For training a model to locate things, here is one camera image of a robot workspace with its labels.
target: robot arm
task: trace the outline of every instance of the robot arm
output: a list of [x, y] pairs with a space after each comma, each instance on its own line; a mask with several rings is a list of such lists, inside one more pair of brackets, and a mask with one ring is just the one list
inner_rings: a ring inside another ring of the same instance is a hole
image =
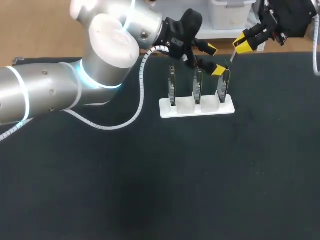
[[190, 68], [211, 75], [226, 70], [194, 56], [194, 46], [212, 56], [217, 49], [196, 39], [203, 19], [191, 9], [181, 21], [163, 21], [142, 0], [72, 0], [70, 14], [84, 29], [83, 59], [0, 68], [0, 125], [108, 103], [138, 61], [140, 48], [152, 45], [166, 46], [170, 57], [183, 58]]
[[261, 24], [245, 30], [233, 43], [238, 54], [253, 52], [268, 39], [283, 46], [288, 38], [303, 38], [320, 12], [319, 0], [268, 0], [259, 13]]

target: white stand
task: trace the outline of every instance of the white stand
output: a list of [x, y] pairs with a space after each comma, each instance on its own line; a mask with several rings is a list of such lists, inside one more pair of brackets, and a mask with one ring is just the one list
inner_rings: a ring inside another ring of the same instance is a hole
[[160, 99], [160, 114], [163, 119], [195, 116], [234, 114], [235, 106], [231, 96], [227, 95], [225, 103], [220, 103], [218, 93], [201, 97], [201, 105], [196, 105], [193, 96], [177, 97], [176, 106], [171, 106], [169, 98]]

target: black device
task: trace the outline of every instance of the black device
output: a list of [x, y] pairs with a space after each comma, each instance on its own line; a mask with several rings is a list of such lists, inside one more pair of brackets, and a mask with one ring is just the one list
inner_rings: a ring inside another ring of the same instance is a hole
[[177, 60], [183, 59], [191, 69], [199, 67], [210, 75], [221, 75], [226, 70], [224, 67], [213, 61], [198, 60], [193, 53], [195, 47], [211, 56], [218, 52], [218, 49], [207, 41], [196, 38], [202, 23], [202, 15], [192, 9], [188, 9], [180, 21], [167, 17], [163, 21], [161, 33], [154, 45], [167, 46], [170, 57]]
[[255, 51], [268, 39], [282, 46], [288, 38], [303, 38], [317, 10], [312, 0], [268, 0], [258, 14], [261, 24], [246, 29], [233, 43], [237, 53]]

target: silver robot arm segment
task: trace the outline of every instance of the silver robot arm segment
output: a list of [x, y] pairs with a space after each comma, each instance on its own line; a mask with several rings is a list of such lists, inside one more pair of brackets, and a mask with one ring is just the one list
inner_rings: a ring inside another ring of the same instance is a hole
[[108, 103], [163, 22], [142, 0], [72, 0], [70, 13], [84, 28], [83, 59], [0, 68], [0, 125]]

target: plastic bin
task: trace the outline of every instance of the plastic bin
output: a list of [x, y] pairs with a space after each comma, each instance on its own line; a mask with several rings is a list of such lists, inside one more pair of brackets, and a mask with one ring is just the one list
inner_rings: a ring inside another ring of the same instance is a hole
[[244, 29], [257, 0], [209, 0], [210, 18], [216, 30]]

